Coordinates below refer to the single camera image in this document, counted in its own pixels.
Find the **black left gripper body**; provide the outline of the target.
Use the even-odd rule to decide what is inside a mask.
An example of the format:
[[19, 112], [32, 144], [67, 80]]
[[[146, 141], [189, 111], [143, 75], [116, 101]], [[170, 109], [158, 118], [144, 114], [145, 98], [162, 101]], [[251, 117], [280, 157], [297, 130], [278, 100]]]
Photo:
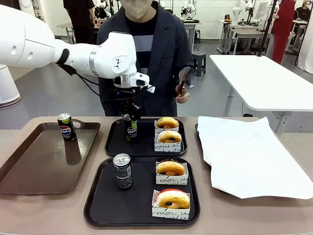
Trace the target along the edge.
[[121, 114], [121, 111], [126, 109], [128, 111], [128, 114], [131, 115], [131, 106], [136, 105], [136, 97], [137, 93], [135, 89], [118, 90], [116, 92], [116, 98], [114, 101], [117, 104], [119, 113]]

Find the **person left hand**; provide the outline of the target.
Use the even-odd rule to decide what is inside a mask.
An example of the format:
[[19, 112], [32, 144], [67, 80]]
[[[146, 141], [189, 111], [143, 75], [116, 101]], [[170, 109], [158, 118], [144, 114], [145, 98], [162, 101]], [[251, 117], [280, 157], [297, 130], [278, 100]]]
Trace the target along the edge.
[[186, 92], [184, 94], [178, 94], [176, 97], [175, 97], [175, 100], [177, 103], [179, 104], [183, 104], [183, 103], [186, 103], [187, 100], [189, 99], [190, 97], [190, 93], [189, 92]]

